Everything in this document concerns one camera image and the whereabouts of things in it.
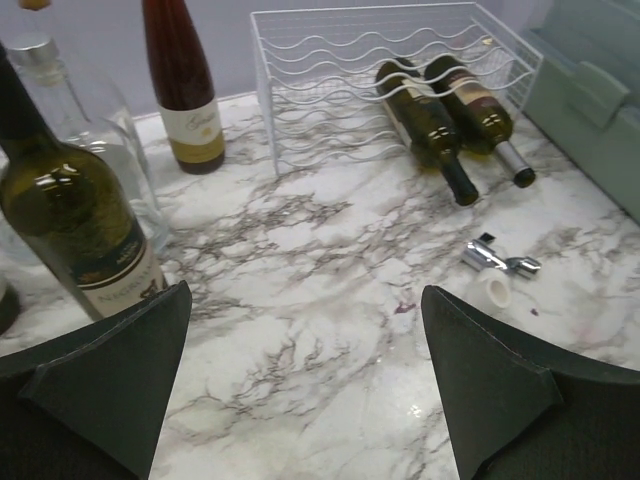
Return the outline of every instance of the wavy wire shelf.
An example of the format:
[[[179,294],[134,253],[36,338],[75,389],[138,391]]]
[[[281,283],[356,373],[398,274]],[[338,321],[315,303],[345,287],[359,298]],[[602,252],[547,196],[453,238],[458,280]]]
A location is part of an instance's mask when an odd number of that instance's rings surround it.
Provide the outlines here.
[[[378,68],[409,58],[417,72],[455,55],[517,115],[541,56],[474,2],[395,7],[287,10],[252,14],[258,97],[276,173],[329,159],[387,158],[404,149],[380,96]],[[452,71],[429,82],[438,81]],[[450,94],[434,94],[443,97]]]

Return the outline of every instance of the bottle label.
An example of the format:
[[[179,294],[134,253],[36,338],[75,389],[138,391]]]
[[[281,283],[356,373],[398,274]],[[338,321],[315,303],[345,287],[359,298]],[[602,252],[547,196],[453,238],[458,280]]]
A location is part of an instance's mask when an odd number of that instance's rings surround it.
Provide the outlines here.
[[[449,88],[454,89],[453,93],[462,103],[471,105],[481,100],[485,106],[499,105],[491,92],[480,83],[467,83],[466,85],[462,85],[464,82],[469,82],[470,80],[477,82],[478,79],[472,73],[466,71],[454,72],[448,78]]]
[[[116,248],[98,261],[75,265],[72,276],[104,317],[166,288],[160,264],[137,221]]]
[[[159,110],[171,148],[178,160],[203,163],[224,152],[224,135],[215,98],[195,110],[176,111],[161,106]]]
[[[384,109],[387,111],[387,115],[389,115],[389,118],[391,119],[391,123],[393,123],[393,126],[398,132],[398,135],[400,135],[400,139],[402,140],[402,143],[404,143],[407,146],[407,148],[411,149],[412,142],[411,142],[411,137],[409,136],[409,132],[407,132],[407,129],[400,122],[400,120],[398,120],[398,117],[396,117],[396,114],[393,113],[393,109],[391,108],[391,105],[389,105],[389,102],[387,100],[384,100],[382,102],[382,105],[384,106]]]
[[[410,78],[403,78],[402,84],[407,87],[407,92],[414,100],[419,100],[422,98],[434,98],[434,95],[436,94],[431,86],[425,85],[423,83],[418,83]]]

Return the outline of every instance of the dark bottle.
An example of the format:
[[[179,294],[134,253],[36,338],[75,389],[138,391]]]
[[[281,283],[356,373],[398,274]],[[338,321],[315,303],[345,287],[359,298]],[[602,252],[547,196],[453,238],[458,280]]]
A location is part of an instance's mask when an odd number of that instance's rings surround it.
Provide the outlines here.
[[[213,81],[184,0],[143,0],[151,78],[171,148],[183,171],[204,174],[224,162]]]
[[[378,93],[387,93],[406,87],[383,102],[387,114],[396,130],[414,157],[426,167],[435,167],[442,172],[459,205],[471,205],[478,199],[478,190],[458,161],[461,139],[451,117],[442,103],[434,97],[428,85],[417,83],[420,79],[415,66],[408,60],[396,61],[406,67],[401,68],[394,62],[386,62],[376,75]],[[396,76],[403,73],[413,78]]]
[[[442,97],[442,103],[460,129],[466,147],[480,155],[495,153],[502,167],[512,176],[513,183],[520,188],[531,185],[536,179],[535,172],[509,143],[513,120],[504,107],[473,73],[450,55],[434,60],[424,72],[428,81],[443,75],[432,84],[433,89],[437,93],[455,89]]]
[[[94,320],[165,286],[115,174],[56,139],[0,45],[0,181],[7,222]]]
[[[13,285],[0,275],[0,335],[15,323],[20,315],[20,298]]]

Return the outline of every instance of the cork stopper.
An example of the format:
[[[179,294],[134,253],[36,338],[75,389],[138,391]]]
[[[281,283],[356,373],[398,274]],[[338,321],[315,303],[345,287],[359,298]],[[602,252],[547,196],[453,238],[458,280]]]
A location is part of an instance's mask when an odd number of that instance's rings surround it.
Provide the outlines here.
[[[37,12],[51,5],[51,0],[18,0],[18,5],[24,10]]]

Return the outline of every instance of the clear glass bottle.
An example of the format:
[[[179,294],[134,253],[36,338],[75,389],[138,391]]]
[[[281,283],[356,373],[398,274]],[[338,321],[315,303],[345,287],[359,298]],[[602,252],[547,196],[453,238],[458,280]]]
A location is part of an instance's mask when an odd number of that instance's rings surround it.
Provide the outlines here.
[[[132,138],[129,130],[113,117],[91,113],[90,106],[80,98],[75,77],[70,75],[48,34],[22,34],[7,47],[11,61],[55,136],[91,151],[111,167],[153,249],[162,250],[168,225],[140,162],[143,157],[137,135]],[[96,84],[91,90],[95,96],[91,105],[98,101],[117,103],[109,98],[110,89]]]

